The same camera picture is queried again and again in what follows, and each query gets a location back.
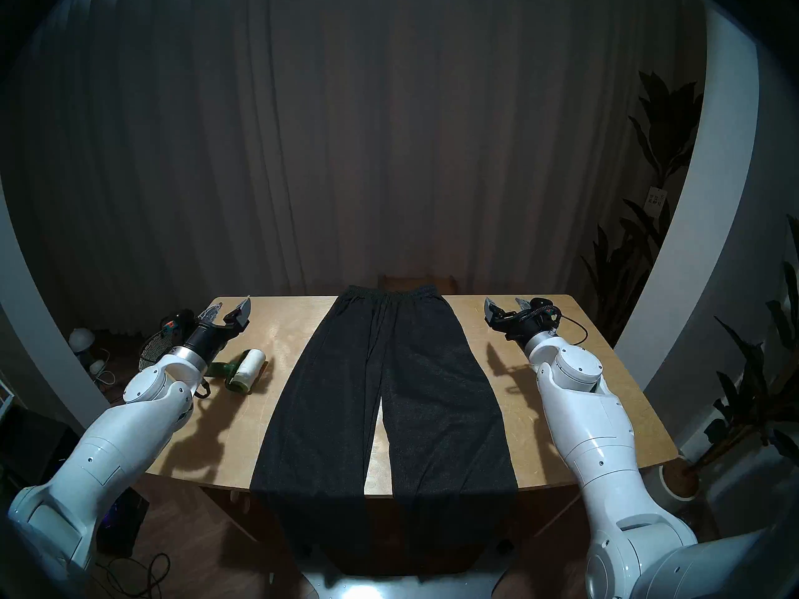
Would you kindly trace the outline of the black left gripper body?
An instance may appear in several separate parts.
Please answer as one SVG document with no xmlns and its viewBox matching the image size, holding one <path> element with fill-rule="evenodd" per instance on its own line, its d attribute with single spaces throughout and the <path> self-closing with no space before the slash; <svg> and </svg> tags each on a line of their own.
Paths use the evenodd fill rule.
<svg viewBox="0 0 799 599">
<path fill-rule="evenodd" d="M 240 333 L 241 325 L 238 322 L 217 325 L 199 320 L 192 333 L 184 341 L 184 347 L 201 359 L 214 359 L 227 342 Z"/>
</svg>

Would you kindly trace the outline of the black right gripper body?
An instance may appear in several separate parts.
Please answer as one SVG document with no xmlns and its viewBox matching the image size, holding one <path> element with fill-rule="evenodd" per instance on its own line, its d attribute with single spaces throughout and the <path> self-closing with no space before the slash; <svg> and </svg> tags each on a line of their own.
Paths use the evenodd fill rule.
<svg viewBox="0 0 799 599">
<path fill-rule="evenodd" d="M 509 342 L 527 343 L 539 333 L 550 333 L 550 325 L 541 315 L 527 312 L 494 312 L 490 318 L 490 328 L 502 333 Z"/>
</svg>

